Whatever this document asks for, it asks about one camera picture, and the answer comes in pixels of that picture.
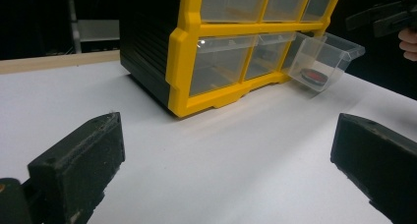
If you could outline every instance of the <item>white table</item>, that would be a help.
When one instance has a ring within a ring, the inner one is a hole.
[[[295,81],[185,119],[119,62],[0,76],[0,177],[81,124],[118,111],[126,161],[89,223],[390,223],[329,161],[339,113],[417,140],[417,101],[349,75],[316,94]]]

